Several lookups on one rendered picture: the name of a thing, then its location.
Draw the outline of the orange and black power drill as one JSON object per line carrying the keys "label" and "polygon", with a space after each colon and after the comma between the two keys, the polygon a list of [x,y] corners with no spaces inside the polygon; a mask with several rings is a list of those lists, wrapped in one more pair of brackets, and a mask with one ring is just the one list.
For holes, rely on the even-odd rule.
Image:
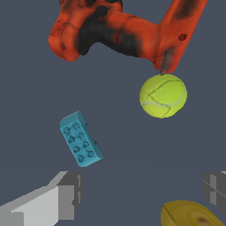
{"label": "orange and black power drill", "polygon": [[207,0],[173,0],[158,24],[124,13],[122,0],[59,3],[49,33],[49,47],[57,56],[73,62],[100,42],[118,53],[145,58],[165,74],[176,70]]}

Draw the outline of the blue toy building brick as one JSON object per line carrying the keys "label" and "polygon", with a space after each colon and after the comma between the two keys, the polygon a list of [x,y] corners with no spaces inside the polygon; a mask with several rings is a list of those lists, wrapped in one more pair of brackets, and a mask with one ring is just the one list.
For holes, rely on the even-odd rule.
{"label": "blue toy building brick", "polygon": [[98,143],[93,141],[87,130],[87,121],[80,110],[61,120],[60,131],[80,167],[87,167],[103,158]]}

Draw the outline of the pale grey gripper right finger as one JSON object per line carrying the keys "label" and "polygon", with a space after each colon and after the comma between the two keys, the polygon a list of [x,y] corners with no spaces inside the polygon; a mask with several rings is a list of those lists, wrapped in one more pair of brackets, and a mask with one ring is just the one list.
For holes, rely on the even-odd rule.
{"label": "pale grey gripper right finger", "polygon": [[202,180],[205,198],[226,216],[226,171],[204,172]]}

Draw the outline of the yellow-green tennis ball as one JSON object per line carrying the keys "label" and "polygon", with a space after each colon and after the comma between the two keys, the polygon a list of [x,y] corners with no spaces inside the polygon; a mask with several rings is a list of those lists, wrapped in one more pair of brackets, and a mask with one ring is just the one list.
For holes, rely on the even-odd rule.
{"label": "yellow-green tennis ball", "polygon": [[184,82],[171,74],[155,75],[139,91],[139,103],[151,117],[171,117],[181,110],[187,99]]}

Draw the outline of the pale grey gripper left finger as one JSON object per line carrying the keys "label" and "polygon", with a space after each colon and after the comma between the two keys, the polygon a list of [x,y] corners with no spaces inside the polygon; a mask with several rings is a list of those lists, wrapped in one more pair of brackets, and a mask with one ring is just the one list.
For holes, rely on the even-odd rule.
{"label": "pale grey gripper left finger", "polygon": [[48,185],[0,207],[0,226],[55,226],[74,220],[83,196],[83,173],[60,171]]}

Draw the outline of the yellow rounded object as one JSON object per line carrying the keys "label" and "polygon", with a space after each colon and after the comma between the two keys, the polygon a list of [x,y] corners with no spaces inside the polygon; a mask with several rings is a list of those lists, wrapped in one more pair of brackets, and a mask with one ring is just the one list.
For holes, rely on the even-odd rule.
{"label": "yellow rounded object", "polygon": [[161,212],[162,226],[225,226],[210,210],[199,203],[175,200],[165,203]]}

